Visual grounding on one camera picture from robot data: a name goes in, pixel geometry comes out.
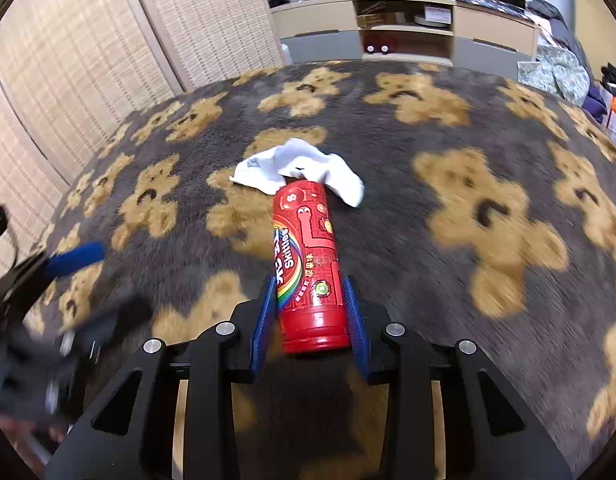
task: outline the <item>tv stand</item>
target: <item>tv stand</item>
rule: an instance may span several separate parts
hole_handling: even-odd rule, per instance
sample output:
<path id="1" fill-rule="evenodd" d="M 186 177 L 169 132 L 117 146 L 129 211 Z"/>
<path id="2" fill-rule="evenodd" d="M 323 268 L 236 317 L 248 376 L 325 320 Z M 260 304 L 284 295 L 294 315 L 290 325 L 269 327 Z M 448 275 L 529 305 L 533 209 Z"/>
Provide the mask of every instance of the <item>tv stand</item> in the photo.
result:
<path id="1" fill-rule="evenodd" d="M 402 12 L 406 22 L 360 26 L 358 16 L 381 2 L 387 12 Z M 451 11 L 446 28 L 408 20 L 425 5 Z M 517 80 L 517 61 L 536 57 L 538 27 L 486 7 L 454 0 L 306 0 L 272 9 L 278 38 L 293 62 L 369 59 L 432 62 Z M 387 39 L 389 54 L 368 54 L 364 45 Z"/>

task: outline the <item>rainbow graphic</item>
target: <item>rainbow graphic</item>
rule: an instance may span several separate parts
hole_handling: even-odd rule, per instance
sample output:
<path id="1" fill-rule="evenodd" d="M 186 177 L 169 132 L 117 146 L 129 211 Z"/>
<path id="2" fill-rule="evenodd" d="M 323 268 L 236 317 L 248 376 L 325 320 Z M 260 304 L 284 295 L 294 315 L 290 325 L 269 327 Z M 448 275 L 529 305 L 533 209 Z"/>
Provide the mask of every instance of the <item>rainbow graphic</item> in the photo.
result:
<path id="1" fill-rule="evenodd" d="M 290 250 L 293 254 L 294 267 L 292 269 L 284 270 L 284 283 L 277 286 L 277 309 L 281 311 L 291 300 L 296 293 L 302 279 L 302 252 L 299 248 L 297 241 L 297 235 L 294 229 L 290 226 L 275 219 L 272 222 L 272 227 L 275 230 L 281 231 L 282 229 L 288 229 L 288 241 L 290 242 Z"/>

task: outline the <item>skittles tube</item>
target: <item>skittles tube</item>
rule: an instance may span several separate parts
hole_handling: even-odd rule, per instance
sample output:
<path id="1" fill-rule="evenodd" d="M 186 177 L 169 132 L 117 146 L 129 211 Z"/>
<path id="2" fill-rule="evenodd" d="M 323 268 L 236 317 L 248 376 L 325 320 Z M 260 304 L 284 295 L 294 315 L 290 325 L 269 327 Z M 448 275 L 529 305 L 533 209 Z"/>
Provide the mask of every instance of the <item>skittles tube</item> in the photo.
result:
<path id="1" fill-rule="evenodd" d="M 323 186 L 297 180 L 280 189 L 273 227 L 284 352 L 347 348 L 339 261 Z"/>

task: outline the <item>cabinet drawer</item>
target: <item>cabinet drawer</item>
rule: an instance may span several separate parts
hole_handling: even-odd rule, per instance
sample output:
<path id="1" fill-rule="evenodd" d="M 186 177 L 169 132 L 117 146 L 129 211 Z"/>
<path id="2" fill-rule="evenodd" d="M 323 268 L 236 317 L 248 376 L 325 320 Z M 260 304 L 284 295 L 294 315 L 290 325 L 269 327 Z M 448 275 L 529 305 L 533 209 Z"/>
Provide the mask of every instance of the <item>cabinet drawer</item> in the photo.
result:
<path id="1" fill-rule="evenodd" d="M 284 38 L 281 41 L 290 50 L 293 63 L 361 59 L 363 54 L 359 33 L 356 30 L 309 34 L 296 38 Z"/>
<path id="2" fill-rule="evenodd" d="M 357 15 L 352 2 L 313 4 L 272 13 L 279 38 L 310 34 L 322 30 L 357 30 Z"/>
<path id="3" fill-rule="evenodd" d="M 517 61 L 530 60 L 530 56 L 520 52 L 475 43 L 473 40 L 464 38 L 454 38 L 453 65 L 458 68 L 468 68 L 517 81 Z"/>
<path id="4" fill-rule="evenodd" d="M 533 55 L 534 27 L 489 12 L 455 7 L 454 34 Z"/>

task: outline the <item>brown bear print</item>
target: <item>brown bear print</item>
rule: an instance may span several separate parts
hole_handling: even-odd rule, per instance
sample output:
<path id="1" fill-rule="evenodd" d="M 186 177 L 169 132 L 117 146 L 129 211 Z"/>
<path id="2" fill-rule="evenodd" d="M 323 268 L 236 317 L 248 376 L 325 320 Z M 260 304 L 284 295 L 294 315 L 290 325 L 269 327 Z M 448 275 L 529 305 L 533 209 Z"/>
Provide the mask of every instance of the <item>brown bear print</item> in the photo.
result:
<path id="1" fill-rule="evenodd" d="M 168 131 L 172 133 L 166 140 L 179 142 L 197 137 L 208 124 L 215 122 L 222 114 L 224 109 L 217 105 L 217 101 L 226 95 L 228 92 L 221 92 L 214 97 L 201 98 L 192 103 L 188 113 L 168 127 Z"/>
<path id="2" fill-rule="evenodd" d="M 119 155 L 102 176 L 92 183 L 92 193 L 83 205 L 83 215 L 91 218 L 96 209 L 110 198 L 117 175 L 132 161 L 134 155 Z"/>
<path id="3" fill-rule="evenodd" d="M 75 247 L 79 245 L 79 227 L 81 227 L 81 225 L 82 224 L 80 222 L 77 222 L 75 225 L 72 226 L 70 232 L 61 240 L 59 240 L 54 254 L 67 253 L 68 251 L 72 251 Z"/>
<path id="4" fill-rule="evenodd" d="M 585 111 L 564 103 L 559 104 L 573 120 L 577 131 L 584 137 L 592 140 L 599 148 L 601 154 L 610 162 L 616 164 L 616 147 L 613 141 L 608 139 L 608 136 L 596 124 L 590 121 Z"/>
<path id="5" fill-rule="evenodd" d="M 80 222 L 77 222 L 72 226 L 70 232 L 59 240 L 57 244 L 57 248 L 54 251 L 54 254 L 63 254 L 68 251 L 72 251 L 79 245 L 79 227 L 81 226 Z M 48 288 L 44 291 L 43 296 L 41 297 L 41 303 L 45 306 L 48 306 L 51 301 L 53 301 L 54 294 L 57 292 L 57 282 L 53 280 L 53 282 L 48 286 Z"/>
<path id="6" fill-rule="evenodd" d="M 306 65 L 333 66 L 347 63 L 345 59 L 331 59 L 329 61 L 307 61 Z"/>
<path id="7" fill-rule="evenodd" d="M 510 97 L 511 100 L 506 103 L 506 106 L 512 113 L 522 119 L 536 119 L 548 128 L 555 137 L 568 140 L 566 132 L 557 124 L 557 113 L 546 106 L 546 102 L 540 94 L 510 79 L 507 79 L 506 83 L 507 88 L 498 86 L 497 90 Z"/>
<path id="8" fill-rule="evenodd" d="M 84 173 L 80 177 L 74 189 L 68 195 L 68 198 L 66 199 L 66 207 L 64 207 L 64 210 L 59 215 L 59 218 L 63 218 L 64 215 L 68 211 L 72 211 L 73 209 L 77 208 L 77 206 L 82 201 L 82 194 L 84 191 L 86 191 L 88 187 L 88 181 L 90 180 L 91 177 L 92 177 L 92 171 L 89 171 L 88 173 Z"/>
<path id="9" fill-rule="evenodd" d="M 595 396 L 592 403 L 586 429 L 588 436 L 595 438 L 609 421 L 616 430 L 616 323 L 610 327 L 604 339 L 604 354 L 610 370 L 610 380 Z"/>
<path id="10" fill-rule="evenodd" d="M 425 72 L 439 72 L 439 65 L 436 63 L 417 63 L 417 67 Z"/>
<path id="11" fill-rule="evenodd" d="M 153 131 L 155 131 L 160 126 L 163 126 L 168 120 L 168 118 L 181 107 L 182 104 L 179 101 L 174 101 L 165 110 L 154 113 L 150 117 L 150 119 L 148 119 L 148 122 L 144 126 L 139 128 L 133 134 L 133 136 L 130 137 L 130 139 L 134 140 L 137 146 L 143 144 L 144 142 L 146 142 L 146 140 L 148 140 L 148 137 L 150 137 Z"/>
<path id="12" fill-rule="evenodd" d="M 103 147 L 101 153 L 99 153 L 98 158 L 106 158 L 108 155 L 110 155 L 110 152 L 112 152 L 113 148 L 117 146 L 122 140 L 124 140 L 124 137 L 126 136 L 126 132 L 128 131 L 129 127 L 130 123 L 122 124 L 115 132 L 115 135 L 113 135 L 108 141 L 108 143 Z"/>
<path id="13" fill-rule="evenodd" d="M 243 153 L 247 158 L 296 137 L 310 144 L 321 144 L 326 130 L 313 128 L 271 128 L 259 132 Z M 206 215 L 206 228 L 220 238 L 230 239 L 232 248 L 261 260 L 272 259 L 272 197 L 252 187 L 230 181 L 234 166 L 214 171 L 207 179 L 208 186 L 224 192 L 226 198 L 213 205 Z"/>
<path id="14" fill-rule="evenodd" d="M 584 233 L 597 247 L 612 253 L 616 261 L 616 206 L 601 189 L 591 162 L 548 143 L 557 168 L 564 178 L 554 183 L 557 199 L 564 205 L 577 207 L 584 213 Z"/>
<path id="15" fill-rule="evenodd" d="M 246 70 L 243 74 L 241 74 L 233 83 L 232 86 L 241 86 L 245 85 L 251 79 L 259 77 L 261 75 L 272 75 L 274 74 L 278 68 L 255 68 L 254 70 Z"/>
<path id="16" fill-rule="evenodd" d="M 50 222 L 43 233 L 41 233 L 41 236 L 39 237 L 39 240 L 37 240 L 34 245 L 30 248 L 30 250 L 32 252 L 39 252 L 39 251 L 45 251 L 46 248 L 48 247 L 48 238 L 50 238 L 50 235 L 54 232 L 54 224 L 52 222 Z"/>
<path id="17" fill-rule="evenodd" d="M 85 267 L 72 276 L 70 288 L 59 298 L 59 311 L 62 313 L 67 330 L 88 319 L 90 315 L 90 294 L 101 274 L 103 262 Z"/>
<path id="18" fill-rule="evenodd" d="M 430 75 L 381 73 L 376 80 L 381 90 L 364 97 L 364 101 L 370 105 L 395 105 L 395 117 L 402 123 L 437 120 L 444 126 L 470 124 L 471 106 L 452 92 L 435 87 Z"/>
<path id="19" fill-rule="evenodd" d="M 148 229 L 153 238 L 161 238 L 175 227 L 177 203 L 166 202 L 163 198 L 179 184 L 180 178 L 171 174 L 178 160 L 179 154 L 174 153 L 139 174 L 134 193 L 119 207 L 124 222 L 112 235 L 111 245 L 115 251 L 123 250 L 139 228 Z"/>
<path id="20" fill-rule="evenodd" d="M 421 153 L 412 167 L 441 203 L 428 219 L 435 243 L 448 250 L 472 246 L 479 257 L 470 294 L 484 316 L 523 311 L 527 266 L 566 270 L 562 238 L 551 225 L 528 219 L 524 188 L 495 178 L 480 150 Z"/>
<path id="21" fill-rule="evenodd" d="M 208 279 L 201 298 L 190 308 L 188 316 L 182 316 L 172 307 L 160 311 L 152 325 L 152 335 L 168 345 L 196 339 L 214 324 L 230 319 L 235 306 L 247 300 L 239 276 L 232 270 L 220 270 Z M 188 381 L 182 381 L 177 399 L 172 453 L 180 470 L 187 392 Z M 232 405 L 235 431 L 246 430 L 254 421 L 254 407 L 239 388 L 232 389 Z"/>
<path id="22" fill-rule="evenodd" d="M 328 67 L 315 68 L 301 81 L 284 83 L 281 94 L 273 94 L 259 103 L 259 110 L 270 112 L 282 106 L 290 107 L 291 117 L 311 117 L 326 107 L 323 96 L 339 94 L 335 86 L 350 72 L 333 72 Z"/>

